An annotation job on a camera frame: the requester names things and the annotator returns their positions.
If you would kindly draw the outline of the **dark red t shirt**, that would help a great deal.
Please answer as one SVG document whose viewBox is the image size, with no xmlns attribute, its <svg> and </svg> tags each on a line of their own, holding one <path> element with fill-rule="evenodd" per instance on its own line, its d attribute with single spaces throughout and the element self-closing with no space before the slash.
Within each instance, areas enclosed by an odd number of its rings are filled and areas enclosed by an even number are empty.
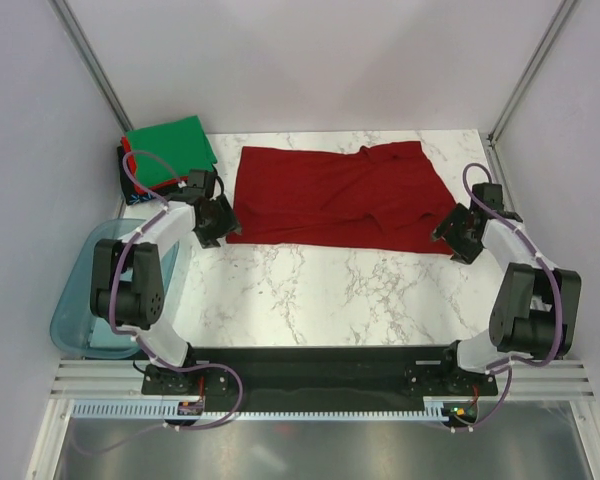
<svg viewBox="0 0 600 480">
<path fill-rule="evenodd" d="M 355 153 L 244 147 L 230 244 L 451 254 L 431 234 L 456 202 L 420 142 Z"/>
</svg>

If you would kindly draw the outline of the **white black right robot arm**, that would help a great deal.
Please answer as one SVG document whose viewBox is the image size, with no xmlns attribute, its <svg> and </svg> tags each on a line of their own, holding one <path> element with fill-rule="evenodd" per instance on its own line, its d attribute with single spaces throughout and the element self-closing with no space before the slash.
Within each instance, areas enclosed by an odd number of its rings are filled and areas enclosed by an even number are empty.
<svg viewBox="0 0 600 480">
<path fill-rule="evenodd" d="M 522 218 L 504 208 L 502 186 L 473 185 L 469 206 L 457 204 L 431 234 L 451 249 L 451 259 L 470 265 L 488 251 L 503 272 L 488 328 L 447 348 L 438 381 L 463 392 L 474 374 L 493 376 L 522 364 L 543 368 L 573 344 L 581 276 L 546 259 L 526 233 Z"/>
</svg>

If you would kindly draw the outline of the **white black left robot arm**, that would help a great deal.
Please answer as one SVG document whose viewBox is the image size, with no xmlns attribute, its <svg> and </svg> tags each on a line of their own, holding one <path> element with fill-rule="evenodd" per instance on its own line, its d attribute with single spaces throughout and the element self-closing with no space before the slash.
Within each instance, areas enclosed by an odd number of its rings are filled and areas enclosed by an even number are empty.
<svg viewBox="0 0 600 480">
<path fill-rule="evenodd" d="M 195 389 L 199 375 L 209 367 L 187 361 L 189 344 L 165 314 L 162 258 L 190 235 L 210 249 L 240 232 L 218 172 L 192 170 L 152 218 L 131 233 L 100 240 L 94 247 L 91 312 L 107 320 L 114 334 L 132 339 L 153 366 L 165 370 L 165 382 L 178 393 Z"/>
</svg>

